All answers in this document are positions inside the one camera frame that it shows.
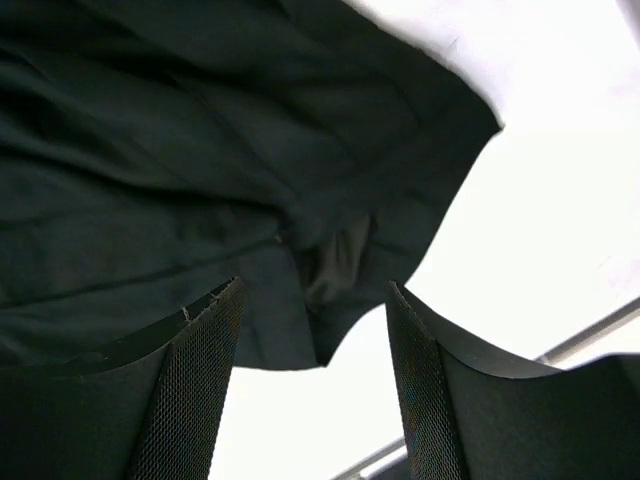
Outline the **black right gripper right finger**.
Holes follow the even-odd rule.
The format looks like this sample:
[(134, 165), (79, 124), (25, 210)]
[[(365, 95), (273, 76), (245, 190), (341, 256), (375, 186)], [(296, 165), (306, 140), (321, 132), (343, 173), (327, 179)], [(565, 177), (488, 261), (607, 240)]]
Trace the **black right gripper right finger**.
[(635, 479), (639, 359), (519, 357), (392, 284), (386, 316), (414, 479)]

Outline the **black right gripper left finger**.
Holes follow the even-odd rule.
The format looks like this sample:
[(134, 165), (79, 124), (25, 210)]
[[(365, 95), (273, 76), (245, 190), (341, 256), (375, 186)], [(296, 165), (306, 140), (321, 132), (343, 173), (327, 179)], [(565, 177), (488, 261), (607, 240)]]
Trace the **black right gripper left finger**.
[(67, 363), (3, 369), (2, 477), (207, 478), (242, 314), (235, 278)]

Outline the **black pleated skirt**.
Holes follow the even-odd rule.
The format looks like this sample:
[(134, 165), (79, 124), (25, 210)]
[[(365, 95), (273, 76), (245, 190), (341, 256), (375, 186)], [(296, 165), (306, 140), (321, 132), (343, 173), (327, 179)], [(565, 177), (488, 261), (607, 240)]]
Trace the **black pleated skirt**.
[(1, 361), (64, 361), (245, 285), (235, 362), (327, 365), (498, 132), (340, 1), (1, 5)]

